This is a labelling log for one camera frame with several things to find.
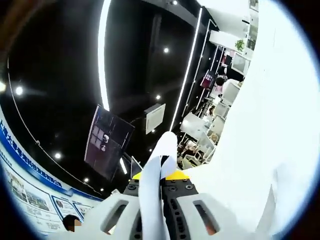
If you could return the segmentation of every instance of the ceiling light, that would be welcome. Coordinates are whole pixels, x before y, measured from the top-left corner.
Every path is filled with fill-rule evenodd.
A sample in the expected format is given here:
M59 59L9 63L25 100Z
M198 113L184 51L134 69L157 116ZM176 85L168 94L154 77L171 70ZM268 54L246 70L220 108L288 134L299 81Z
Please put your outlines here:
M61 153L57 152L57 153L54 155L54 157L55 157L56 159L60 159L60 158L61 158Z
M3 93L7 88L7 85L0 81L0 93Z
M127 174L128 171L127 171L127 169L126 169L124 160L123 160L122 158L120 158L120 165L121 165L121 168L122 168L122 170L123 170L123 173L124 173L124 174Z
M22 86L18 86L16 89L15 89L15 93L20 96L24 93L24 89L22 88Z

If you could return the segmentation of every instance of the person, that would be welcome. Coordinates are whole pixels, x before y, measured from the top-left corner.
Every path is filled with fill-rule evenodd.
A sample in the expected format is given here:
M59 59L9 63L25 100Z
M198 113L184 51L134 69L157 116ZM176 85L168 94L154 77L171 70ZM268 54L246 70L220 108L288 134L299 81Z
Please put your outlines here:
M80 219L77 216L74 215L67 215L62 220L63 226L67 231L74 232L75 226L81 226Z
M214 110L215 110L215 106L212 106L212 107L209 108L209 114L210 114L211 117L214 116Z
M181 154L181 157L184 159L186 155L194 156L196 153L196 150L197 150L196 147L190 147Z
M75 226L81 226L81 222L77 216L67 215L63 218L62 224L65 227L66 231L58 231L55 233L49 234L45 239L46 240L62 240L70 239L70 234L75 232Z
M215 80L215 84L217 86L221 86L222 89L221 89L221 94L223 95L225 90L227 89L228 85L230 83L233 83L235 85L239 85L239 81L238 80L235 80L235 79L231 79L231 78L228 78L227 80L225 80L224 78L222 77L218 77L216 80Z
M244 80L244 75L241 73L233 70L230 65L227 67L225 66L220 66L217 71L218 78L227 78L227 79L234 79L237 80L238 82L242 82Z

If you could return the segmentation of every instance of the recessed spotlight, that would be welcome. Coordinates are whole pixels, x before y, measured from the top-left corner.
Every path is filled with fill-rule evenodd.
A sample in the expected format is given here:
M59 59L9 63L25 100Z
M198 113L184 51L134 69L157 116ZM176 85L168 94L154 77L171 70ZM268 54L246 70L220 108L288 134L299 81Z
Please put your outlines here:
M22 88L22 86L18 86L16 89L15 89L15 93L20 96L24 93L24 89Z
M55 157L56 159L60 159L60 158L61 158L61 153L60 153L60 152L57 152L57 153L54 155L54 157Z

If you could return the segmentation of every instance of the led strip light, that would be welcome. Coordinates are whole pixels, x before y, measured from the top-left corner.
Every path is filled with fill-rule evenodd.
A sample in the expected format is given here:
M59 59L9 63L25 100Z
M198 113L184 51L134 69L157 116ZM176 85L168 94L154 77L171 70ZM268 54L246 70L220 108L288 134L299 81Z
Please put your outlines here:
M177 112L178 112L178 109L179 109L179 105L180 105L180 101L181 101L181 98L182 98L182 94L183 94L185 86L186 86L186 82L187 82L187 78L188 78L188 74L189 74L189 70L190 70L190 65L191 65L192 57L194 55L195 46L196 46L196 42L197 42L199 26L200 26L200 21L201 21L201 16L202 16L202 10L203 10L203 8L201 7L200 8L200 12L199 12L198 22L197 22L196 28L195 28L195 33L194 33L193 44L192 44L191 53L190 53L190 57L189 57L189 62L188 62L188 65L187 65L187 68L186 68L186 71L185 71L185 75L184 75L184 79L183 79L180 95L179 95L178 102L177 102L176 107L175 107L175 111L174 111L174 114L173 114L173 118L172 118L172 122L171 122L169 131L171 131L172 128L174 127L174 123L175 123L175 119L176 119Z
M120 158L120 165L121 165L121 168L122 168L123 173L124 173L124 174L127 174L128 171L127 171L127 169L126 169L124 160L123 160L122 158Z
M189 91L189 95L188 95L188 97L187 97L187 99L186 99L186 103L187 103L187 104L188 104L188 102L189 102L192 89L194 88L194 85L195 85L195 83L196 83L196 78L197 78L197 74L198 74L198 71L199 71L199 67L200 67L200 64L201 64L201 61L202 61L202 56L203 56L204 51L205 51L205 46L206 46L206 42L207 42L207 37L208 37L208 33L209 33L210 24L213 24L215 27L217 27L217 25L215 24L215 22L212 21L211 19L209 19L208 24L207 24L207 27L206 27L206 33L205 33L203 45L202 45L201 57L200 57L200 59L199 59L198 66L197 66L196 71L195 71L195 75L194 75L194 78L193 78L193 81L192 81L192 85L191 85L191 88L190 88L190 91ZM182 116L185 114L186 109L187 109L187 105L184 106Z
M98 73L99 73L99 83L100 92L102 98L102 106L106 110L110 110L107 94L107 84L106 84L106 70L105 70L105 39L106 39L106 28L107 28L107 17L109 12L111 0L105 0L103 2L99 32L98 32Z
M212 61L212 64L211 64L210 71L212 71L212 68L214 67L214 63L215 63L215 59L216 59L216 56L217 56L218 48L219 48L219 46L217 45L217 46L216 46L215 53L214 53L213 61ZM225 48L223 48L222 51L221 51L220 60L219 60L218 66L217 66L217 68L216 68L216 70L215 70L215 74L217 74L217 72L218 72L218 68L219 68L219 65L220 65L220 62L221 62L221 59L222 59L222 55L223 55L223 53L224 53L224 49L225 49ZM198 102L198 104L196 105L195 110L198 109L198 107L199 107L199 105L200 105L200 103L201 103L201 99L202 99L202 97L203 97L203 95L204 95L204 93L205 93L205 90L206 90L206 89L204 88L203 91L202 91L202 93L201 93L201 97L200 97L200 99L199 99L199 102Z

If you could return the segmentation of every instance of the white wall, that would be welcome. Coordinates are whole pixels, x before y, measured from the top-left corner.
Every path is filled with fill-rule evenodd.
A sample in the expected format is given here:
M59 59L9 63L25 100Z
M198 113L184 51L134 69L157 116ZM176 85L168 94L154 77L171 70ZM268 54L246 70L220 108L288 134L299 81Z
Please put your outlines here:
M255 27L258 27L259 26L259 13L250 8L250 17L251 17L250 24Z
M245 38L244 29L246 23L250 22L250 11L248 0L198 0L211 13L213 19L221 31Z
M229 50L238 51L236 42L240 40L239 37L229 34L224 31L211 31L209 41L213 44L223 46Z
M83 220L101 199L78 191L44 170L19 144L0 108L0 163L12 200L39 235L65 231L68 214Z
M209 165L186 171L198 192L210 193L249 231L256 229L272 185L272 234L296 216L319 171L317 60L287 16L273 1L260 1L251 65L214 156Z

